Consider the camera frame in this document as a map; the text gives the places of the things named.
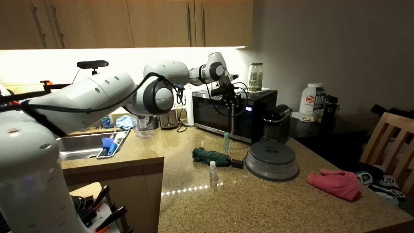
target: black water bottle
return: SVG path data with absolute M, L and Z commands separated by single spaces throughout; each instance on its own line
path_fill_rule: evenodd
M 325 105 L 323 107 L 321 125 L 330 125 L 334 121 L 335 111 L 338 106 L 338 98 L 335 96 L 327 95 Z

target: microwave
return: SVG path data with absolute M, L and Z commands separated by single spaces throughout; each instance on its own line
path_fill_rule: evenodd
M 255 143 L 263 137 L 263 115 L 276 108 L 277 91 L 266 90 L 263 92 L 249 93 L 246 102 L 245 93 L 241 93 L 241 104 L 236 107 L 228 107 L 220 100 L 219 96 L 212 96 L 211 99 L 206 90 L 193 92 L 193 114 L 194 125 L 198 128 L 224 135 L 246 143 Z M 217 113 L 214 106 L 223 116 Z

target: black coffee maker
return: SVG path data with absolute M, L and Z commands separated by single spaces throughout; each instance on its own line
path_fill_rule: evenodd
M 290 117 L 292 109 L 280 104 L 263 116 L 264 130 L 261 141 L 270 139 L 285 143 L 289 137 Z

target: blue sponge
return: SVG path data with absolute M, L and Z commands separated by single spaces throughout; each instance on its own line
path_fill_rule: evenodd
M 109 150 L 109 148 L 111 147 L 112 143 L 113 143 L 113 138 L 102 138 L 102 148 Z

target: microwave handle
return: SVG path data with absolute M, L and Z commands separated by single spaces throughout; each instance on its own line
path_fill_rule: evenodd
M 231 115 L 234 116 L 234 104 L 231 105 Z M 234 117 L 231 118 L 231 135 L 234 136 Z

